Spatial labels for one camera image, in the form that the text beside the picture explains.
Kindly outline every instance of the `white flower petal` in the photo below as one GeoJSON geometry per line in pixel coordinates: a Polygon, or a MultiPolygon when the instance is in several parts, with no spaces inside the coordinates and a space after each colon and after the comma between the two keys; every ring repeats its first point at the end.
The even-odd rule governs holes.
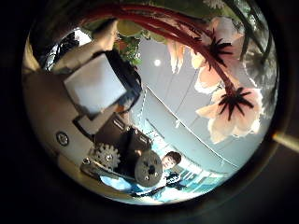
{"type": "Polygon", "coordinates": [[[216,105],[216,104],[207,105],[207,106],[197,109],[196,113],[201,117],[205,117],[208,119],[214,119],[217,115],[217,109],[218,109],[218,105],[216,105]]]}
{"type": "Polygon", "coordinates": [[[222,43],[232,43],[234,41],[236,29],[231,19],[217,17],[212,20],[211,25],[215,30],[217,40],[222,39],[222,43]]]}
{"type": "Polygon", "coordinates": [[[195,54],[193,50],[191,50],[190,53],[191,53],[191,57],[192,57],[192,60],[191,60],[192,68],[194,68],[194,69],[199,68],[202,65],[205,58],[200,53],[195,54]]]}
{"type": "Polygon", "coordinates": [[[218,132],[218,131],[211,131],[211,127],[213,126],[213,123],[214,123],[214,119],[211,119],[208,121],[208,130],[210,132],[210,139],[211,141],[214,143],[214,144],[217,144],[221,141],[223,141],[225,138],[227,138],[226,135],[223,135],[222,133],[218,132]]]}
{"type": "Polygon", "coordinates": [[[167,40],[168,51],[170,53],[170,64],[173,73],[177,73],[180,67],[183,65],[184,59],[184,45],[179,42],[168,39],[167,40]]]}
{"type": "Polygon", "coordinates": [[[237,59],[240,58],[242,48],[243,48],[243,43],[244,43],[244,36],[243,35],[240,35],[240,37],[232,43],[233,56],[237,59]]]}
{"type": "Polygon", "coordinates": [[[247,88],[255,87],[255,83],[246,73],[245,66],[242,62],[231,56],[223,56],[222,58],[227,65],[227,70],[230,75],[232,75],[241,84],[241,86],[247,88]]]}
{"type": "Polygon", "coordinates": [[[218,91],[214,91],[212,95],[212,102],[218,102],[221,100],[221,97],[226,93],[225,89],[220,89],[218,91]]]}
{"type": "Polygon", "coordinates": [[[237,127],[235,127],[232,132],[232,135],[234,135],[235,137],[244,137],[247,134],[249,134],[249,131],[241,131],[237,127]]]}
{"type": "Polygon", "coordinates": [[[214,68],[211,68],[209,70],[209,66],[206,65],[204,69],[201,69],[199,71],[198,81],[200,81],[201,85],[204,88],[206,88],[218,85],[221,81],[221,78],[219,77],[218,73],[214,70],[214,68]]]}
{"type": "Polygon", "coordinates": [[[250,131],[252,123],[258,119],[260,115],[247,105],[240,105],[240,107],[244,115],[237,108],[234,109],[233,116],[235,118],[235,126],[240,131],[250,131]]]}
{"type": "Polygon", "coordinates": [[[221,109],[222,106],[218,106],[218,116],[215,118],[211,131],[219,132],[224,136],[228,136],[232,133],[235,127],[235,120],[233,117],[230,120],[228,120],[228,107],[220,114],[221,109]]]}

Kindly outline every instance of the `bolt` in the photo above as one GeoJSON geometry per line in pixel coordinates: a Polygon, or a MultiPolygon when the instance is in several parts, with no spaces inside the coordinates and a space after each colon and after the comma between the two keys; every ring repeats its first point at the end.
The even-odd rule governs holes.
{"type": "Polygon", "coordinates": [[[68,145],[68,137],[67,137],[66,133],[57,132],[56,133],[56,140],[63,147],[66,147],[68,145]]]}
{"type": "Polygon", "coordinates": [[[106,161],[111,161],[113,159],[112,155],[106,155],[105,160],[106,161]]]}
{"type": "Polygon", "coordinates": [[[88,158],[84,158],[84,159],[83,159],[83,163],[88,165],[88,164],[91,163],[91,161],[90,161],[90,159],[88,159],[88,158]]]}

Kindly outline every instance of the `dark flower center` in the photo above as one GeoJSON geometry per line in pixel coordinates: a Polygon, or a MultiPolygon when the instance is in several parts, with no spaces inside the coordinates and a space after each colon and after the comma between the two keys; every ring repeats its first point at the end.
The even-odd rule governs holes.
{"type": "Polygon", "coordinates": [[[233,54],[230,51],[225,51],[224,49],[226,47],[232,46],[231,43],[221,43],[222,38],[216,41],[216,37],[213,37],[212,43],[208,46],[208,50],[210,54],[213,56],[213,58],[220,64],[222,64],[224,67],[226,67],[226,64],[224,63],[224,60],[221,58],[222,54],[233,54]]]}
{"type": "Polygon", "coordinates": [[[246,100],[244,98],[244,96],[251,94],[251,92],[247,91],[247,92],[241,93],[243,90],[244,90],[244,88],[240,87],[235,91],[235,94],[224,94],[221,97],[222,100],[219,102],[219,105],[224,105],[224,106],[223,106],[220,114],[222,114],[223,111],[225,110],[225,108],[228,106],[228,110],[229,110],[228,120],[231,120],[231,117],[232,117],[232,114],[233,114],[233,111],[235,108],[237,108],[241,112],[241,114],[243,116],[245,116],[244,111],[242,110],[240,105],[246,105],[249,108],[254,107],[254,105],[251,102],[249,102],[248,100],[246,100]]]}

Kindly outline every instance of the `gear wheel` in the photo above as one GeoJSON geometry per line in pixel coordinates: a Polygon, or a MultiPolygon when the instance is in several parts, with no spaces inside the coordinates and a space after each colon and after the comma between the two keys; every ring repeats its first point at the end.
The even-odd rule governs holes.
{"type": "Polygon", "coordinates": [[[119,151],[112,145],[99,143],[93,150],[93,159],[109,170],[118,167],[120,163],[119,151]]]}

